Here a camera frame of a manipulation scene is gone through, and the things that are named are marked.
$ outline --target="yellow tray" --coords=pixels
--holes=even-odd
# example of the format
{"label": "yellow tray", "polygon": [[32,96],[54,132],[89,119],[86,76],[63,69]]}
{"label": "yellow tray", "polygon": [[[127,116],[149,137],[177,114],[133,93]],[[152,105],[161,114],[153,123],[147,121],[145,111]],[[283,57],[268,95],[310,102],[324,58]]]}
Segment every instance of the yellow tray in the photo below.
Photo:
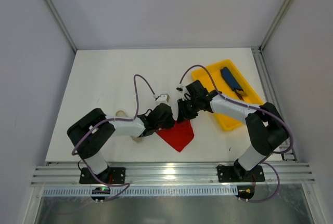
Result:
{"label": "yellow tray", "polygon": [[[247,96],[243,97],[245,102],[263,104],[263,102],[261,101],[259,96],[255,93],[255,91],[249,85],[249,83],[245,80],[245,78],[242,76],[242,74],[237,70],[235,65],[228,59],[220,61],[215,64],[211,64],[206,67],[207,70],[212,75],[214,82],[219,91],[221,91],[222,93],[224,93],[232,98],[239,99],[238,96],[236,95],[236,93],[231,90],[231,88],[227,85],[227,83],[223,80],[223,78],[221,76],[220,70],[224,67],[227,67],[230,70],[230,72],[232,73],[232,75],[234,76],[236,81],[239,83],[239,85],[242,87],[244,92],[247,94]],[[214,86],[204,69],[199,69],[199,70],[193,71],[192,78],[194,81],[199,80],[208,91],[214,90]],[[222,129],[224,131],[233,130],[242,125],[241,122],[239,122],[229,116],[223,115],[223,114],[214,113],[214,116],[216,117],[217,122],[219,123],[219,125],[222,127]]]}

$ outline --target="white tabletop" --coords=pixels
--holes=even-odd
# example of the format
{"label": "white tabletop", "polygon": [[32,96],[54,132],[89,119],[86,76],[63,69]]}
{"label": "white tabletop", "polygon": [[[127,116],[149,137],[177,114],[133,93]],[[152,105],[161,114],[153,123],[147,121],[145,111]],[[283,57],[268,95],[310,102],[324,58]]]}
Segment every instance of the white tabletop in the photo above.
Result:
{"label": "white tabletop", "polygon": [[[143,75],[156,94],[168,93],[174,118],[177,119],[176,87],[188,67],[210,65],[230,59],[258,96],[265,101],[257,68],[250,48],[193,48],[193,49],[127,49],[87,50],[76,53],[74,65],[56,126],[48,149],[47,162],[78,161],[72,156],[73,144],[67,129],[94,108],[114,115],[124,110],[129,116],[136,110],[133,75]],[[190,72],[183,84],[192,82]],[[154,108],[155,101],[147,85],[137,80],[140,101],[139,113]],[[246,126],[224,132],[213,114],[200,112],[191,120],[194,139],[182,152],[171,148],[158,135],[145,137],[141,143],[130,137],[110,138],[101,149],[108,162],[213,162],[234,161],[250,145]],[[279,161],[280,155],[269,160]]]}

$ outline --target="white wall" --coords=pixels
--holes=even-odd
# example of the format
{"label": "white wall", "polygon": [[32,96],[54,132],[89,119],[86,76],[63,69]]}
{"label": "white wall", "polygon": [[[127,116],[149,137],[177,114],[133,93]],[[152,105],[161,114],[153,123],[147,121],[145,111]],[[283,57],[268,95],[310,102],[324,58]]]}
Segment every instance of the white wall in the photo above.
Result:
{"label": "white wall", "polygon": [[300,160],[333,210],[333,0],[295,0],[265,51]]}
{"label": "white wall", "polygon": [[53,0],[78,49],[260,45],[283,0]]}
{"label": "white wall", "polygon": [[43,0],[0,0],[0,222],[21,223],[73,63]]}

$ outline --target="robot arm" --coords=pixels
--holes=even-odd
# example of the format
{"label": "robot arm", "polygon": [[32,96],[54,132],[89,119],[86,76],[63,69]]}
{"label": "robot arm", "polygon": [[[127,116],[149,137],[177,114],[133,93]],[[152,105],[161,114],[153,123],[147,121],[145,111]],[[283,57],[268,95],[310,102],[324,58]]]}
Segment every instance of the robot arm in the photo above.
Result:
{"label": "robot arm", "polygon": [[267,102],[262,106],[247,103],[246,108],[242,106],[244,102],[227,96],[222,98],[215,90],[209,93],[198,80],[187,85],[186,89],[190,98],[178,100],[178,122],[193,119],[198,115],[198,111],[204,110],[224,114],[246,124],[251,146],[234,163],[234,172],[240,180],[248,179],[252,170],[288,138],[279,121],[254,109],[261,108],[282,120],[271,103]]}
{"label": "robot arm", "polygon": [[107,172],[109,167],[99,150],[110,137],[146,137],[160,129],[174,126],[171,108],[165,103],[157,105],[148,115],[138,115],[134,120],[130,117],[122,117],[119,120],[118,117],[106,116],[101,109],[96,108],[73,124],[67,135],[76,146],[93,126],[106,119],[110,120],[99,125],[77,149],[80,158],[85,160],[102,181],[103,174],[107,174],[103,172]]}

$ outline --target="cable connector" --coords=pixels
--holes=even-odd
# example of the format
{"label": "cable connector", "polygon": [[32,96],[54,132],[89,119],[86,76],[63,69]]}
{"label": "cable connector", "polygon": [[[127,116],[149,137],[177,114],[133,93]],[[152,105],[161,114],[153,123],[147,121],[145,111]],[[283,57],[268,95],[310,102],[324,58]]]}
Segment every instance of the cable connector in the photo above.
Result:
{"label": "cable connector", "polygon": [[183,91],[183,88],[184,88],[184,86],[182,85],[182,84],[178,84],[178,86],[177,86],[177,91],[180,91],[180,92],[182,92]]}

